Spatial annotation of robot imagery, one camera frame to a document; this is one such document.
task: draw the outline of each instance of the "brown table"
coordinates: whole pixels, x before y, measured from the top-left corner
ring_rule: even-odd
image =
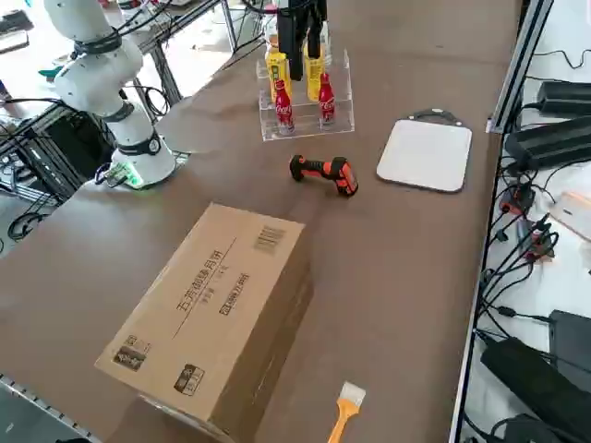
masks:
[[[194,155],[167,183],[132,193],[85,186],[0,262],[0,367],[113,442],[201,442],[192,429],[93,368],[211,200],[306,222],[315,298],[258,434],[326,441],[345,380],[365,388],[343,442],[448,438],[499,141],[485,134],[516,32],[517,1],[341,0],[356,132],[262,143],[251,56],[162,124]],[[397,119],[427,107],[474,131],[456,195],[381,182]],[[360,189],[295,183],[294,153],[348,157]]]

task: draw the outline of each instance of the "cardboard box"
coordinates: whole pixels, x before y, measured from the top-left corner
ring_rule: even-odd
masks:
[[[96,367],[220,441],[250,441],[311,294],[304,225],[210,205]]]

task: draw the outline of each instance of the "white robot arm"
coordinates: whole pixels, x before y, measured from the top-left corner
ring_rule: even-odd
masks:
[[[79,54],[55,78],[61,99],[107,124],[117,143],[112,167],[123,166],[128,185],[161,182],[175,170],[175,157],[141,105],[119,95],[143,65],[138,46],[114,33],[97,0],[45,0],[45,9]]]

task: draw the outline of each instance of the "white cutting board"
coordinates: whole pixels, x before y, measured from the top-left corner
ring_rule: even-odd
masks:
[[[394,125],[380,163],[378,176],[403,185],[443,192],[464,186],[472,131],[455,126],[416,120]]]

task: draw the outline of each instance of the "coca-cola bottle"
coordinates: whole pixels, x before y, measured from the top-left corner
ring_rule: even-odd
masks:
[[[284,136],[294,132],[294,117],[292,115],[292,103],[285,90],[283,80],[275,81],[275,90],[277,98],[275,99],[275,112],[279,120],[279,132]]]
[[[334,122],[334,94],[332,93],[329,75],[324,72],[320,76],[320,124],[331,125]]]

